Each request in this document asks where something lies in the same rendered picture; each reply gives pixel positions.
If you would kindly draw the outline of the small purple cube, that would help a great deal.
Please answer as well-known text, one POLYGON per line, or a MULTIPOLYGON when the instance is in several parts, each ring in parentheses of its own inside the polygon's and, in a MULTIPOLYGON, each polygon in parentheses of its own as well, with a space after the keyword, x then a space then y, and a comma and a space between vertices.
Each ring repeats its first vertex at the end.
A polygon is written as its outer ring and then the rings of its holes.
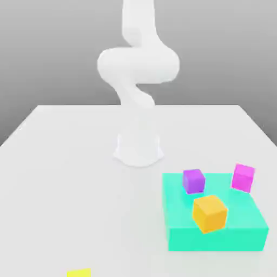
POLYGON ((187 194, 203 193, 206 178, 200 169, 183 171, 182 186, 187 194))

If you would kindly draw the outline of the small orange cube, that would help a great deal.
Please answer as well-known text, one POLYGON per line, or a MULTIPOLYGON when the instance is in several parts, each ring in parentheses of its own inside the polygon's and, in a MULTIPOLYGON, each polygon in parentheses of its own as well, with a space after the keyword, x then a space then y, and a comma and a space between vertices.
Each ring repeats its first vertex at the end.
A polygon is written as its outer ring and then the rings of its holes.
POLYGON ((224 229, 227 215, 227 206, 216 195, 194 199, 192 218, 204 234, 224 229))

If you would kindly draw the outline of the small magenta cube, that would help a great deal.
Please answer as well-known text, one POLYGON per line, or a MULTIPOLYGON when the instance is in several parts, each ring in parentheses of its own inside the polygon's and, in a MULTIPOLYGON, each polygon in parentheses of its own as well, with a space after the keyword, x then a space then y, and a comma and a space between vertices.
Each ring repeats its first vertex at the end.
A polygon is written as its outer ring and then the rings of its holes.
POLYGON ((255 168, 237 163, 233 172, 231 188, 250 193, 254 175, 255 168))

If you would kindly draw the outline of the small yellow cube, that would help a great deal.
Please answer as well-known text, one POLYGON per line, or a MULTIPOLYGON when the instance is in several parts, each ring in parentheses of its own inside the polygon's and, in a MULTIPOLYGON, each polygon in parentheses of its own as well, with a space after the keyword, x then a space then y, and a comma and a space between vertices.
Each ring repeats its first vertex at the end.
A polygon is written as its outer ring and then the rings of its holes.
POLYGON ((91 277, 91 269, 85 268, 67 271, 67 277, 91 277))

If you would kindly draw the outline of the large turquoise box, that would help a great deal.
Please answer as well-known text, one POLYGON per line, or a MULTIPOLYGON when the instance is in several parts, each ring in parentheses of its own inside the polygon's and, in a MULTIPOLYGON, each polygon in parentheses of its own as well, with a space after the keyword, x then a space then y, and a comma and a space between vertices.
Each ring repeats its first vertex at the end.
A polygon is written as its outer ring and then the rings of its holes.
POLYGON ((231 189, 231 173, 206 173, 203 193, 187 194, 181 173, 162 175, 169 251, 262 251, 268 225, 250 194, 231 189), (228 208, 224 229, 204 234, 192 218, 195 198, 216 195, 228 208))

